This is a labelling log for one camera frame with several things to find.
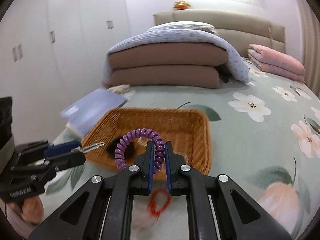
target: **beige upholstered headboard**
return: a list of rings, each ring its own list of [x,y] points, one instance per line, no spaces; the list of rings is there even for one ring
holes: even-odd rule
[[[156,13],[153,16],[155,25],[177,21],[209,23],[242,57],[248,56],[249,44],[259,44],[286,52],[284,26],[259,17],[210,9],[170,11]]]

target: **brown woven basket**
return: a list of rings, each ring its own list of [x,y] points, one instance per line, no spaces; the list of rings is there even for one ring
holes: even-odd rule
[[[171,141],[175,153],[188,160],[188,165],[202,174],[211,168],[211,138],[208,117],[201,111],[176,109],[116,108],[107,112],[83,139],[83,147],[105,142],[105,146],[86,155],[87,160],[119,171],[115,159],[105,151],[114,138],[125,135],[137,128],[150,128],[162,136],[163,141]],[[138,154],[145,153],[147,138],[133,141],[134,156],[126,159],[128,165],[134,163]],[[157,181],[166,180],[165,168],[154,176]]]

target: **floral bedsheet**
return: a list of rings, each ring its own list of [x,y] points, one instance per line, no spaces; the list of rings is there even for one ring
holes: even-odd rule
[[[320,206],[320,101],[302,83],[247,65],[247,84],[222,77],[219,89],[134,87],[124,107],[204,111],[212,136],[209,175],[230,176],[296,239]],[[74,139],[65,130],[55,143]],[[92,176],[113,174],[90,162],[58,173],[41,195],[45,216]],[[134,214],[147,203],[148,197],[135,197]],[[152,227],[133,228],[131,239],[164,237],[188,239],[185,197],[173,197]]]

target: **coil hair tie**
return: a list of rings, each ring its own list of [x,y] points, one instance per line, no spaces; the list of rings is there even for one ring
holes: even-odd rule
[[[126,135],[123,136],[122,139],[120,139],[119,143],[117,144],[117,148],[115,150],[115,158],[116,163],[118,164],[118,169],[124,169],[128,167],[127,163],[124,161],[124,152],[129,143],[131,143],[133,140],[137,138],[148,138],[153,141],[153,143],[156,146],[155,151],[155,161],[153,166],[153,173],[157,173],[158,170],[162,168],[162,165],[164,163],[164,144],[165,142],[162,141],[162,137],[158,135],[157,132],[153,131],[152,129],[146,129],[146,128],[138,128],[137,130],[132,130],[131,132],[128,132]]]

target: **white wardrobe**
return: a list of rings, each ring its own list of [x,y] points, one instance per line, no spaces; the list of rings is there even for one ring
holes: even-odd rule
[[[54,140],[59,112],[97,89],[108,49],[131,36],[125,0],[14,0],[0,22],[0,97],[16,143]]]

